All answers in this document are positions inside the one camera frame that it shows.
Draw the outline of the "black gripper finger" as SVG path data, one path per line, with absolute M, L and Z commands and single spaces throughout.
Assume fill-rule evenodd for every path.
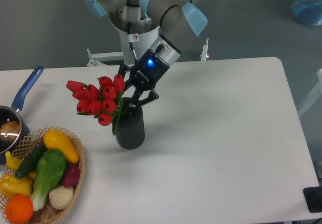
M 141 89 L 135 89 L 133 95 L 129 100 L 129 112 L 135 114 L 142 106 L 149 104 L 159 98 L 159 94 L 155 89 L 142 91 Z
M 119 66 L 118 73 L 117 73 L 118 81 L 122 80 L 124 83 L 131 83 L 130 69 L 131 69 L 131 66 L 127 64 L 121 64 Z M 125 81 L 124 78 L 127 73 L 129 73 L 129 78 Z

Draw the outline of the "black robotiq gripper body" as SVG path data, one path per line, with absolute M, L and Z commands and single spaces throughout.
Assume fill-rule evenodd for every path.
M 170 66 L 161 61 L 155 52 L 148 49 L 130 68 L 129 84 L 139 88 L 143 83 L 143 91 L 152 90 L 169 68 Z

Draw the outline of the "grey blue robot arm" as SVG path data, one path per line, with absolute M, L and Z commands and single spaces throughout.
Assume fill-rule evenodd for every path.
M 197 8 L 203 0 L 84 0 L 91 12 L 108 16 L 119 32 L 123 63 L 134 87 L 129 106 L 158 98 L 155 86 L 170 66 L 201 34 L 208 20 Z

